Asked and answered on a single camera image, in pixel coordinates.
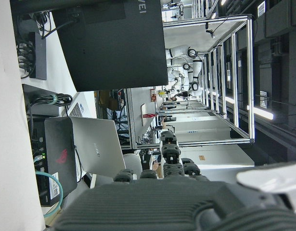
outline white panel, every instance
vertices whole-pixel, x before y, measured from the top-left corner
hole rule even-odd
[[[190,158],[199,168],[220,168],[221,166],[253,166],[254,161],[236,144],[203,147],[185,147],[181,158]]]
[[[42,231],[9,1],[0,1],[0,231]]]
[[[173,48],[182,44],[187,44],[197,51],[208,51],[214,43],[216,43],[224,34],[226,34],[237,22],[224,22],[223,24],[209,23],[209,30],[217,30],[211,38],[211,35],[206,32],[206,25],[193,25],[193,26],[179,26],[179,27],[165,27],[164,38],[165,47],[167,49]]]

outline computer monitor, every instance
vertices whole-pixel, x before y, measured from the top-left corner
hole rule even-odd
[[[77,91],[167,85],[160,1],[109,0],[52,12]]]

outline label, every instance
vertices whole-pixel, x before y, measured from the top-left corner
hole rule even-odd
[[[80,104],[79,104],[79,107],[80,107],[81,113],[84,113],[84,112],[85,112],[85,108],[84,108],[84,106],[80,103]]]
[[[266,91],[260,91],[260,107],[267,109],[268,107],[268,93]]]
[[[52,174],[52,176],[59,180],[58,172]],[[60,194],[59,186],[52,178],[50,178],[50,194],[51,200]]]

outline white wall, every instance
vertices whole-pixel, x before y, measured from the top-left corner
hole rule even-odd
[[[44,218],[9,1],[0,1],[0,231],[42,231]]]

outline laptop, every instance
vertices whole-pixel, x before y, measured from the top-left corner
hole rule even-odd
[[[91,117],[84,92],[78,92],[75,97],[73,97],[72,104],[69,106],[67,112],[69,116]]]
[[[125,169],[113,120],[70,116],[74,145],[85,172],[114,178]]]

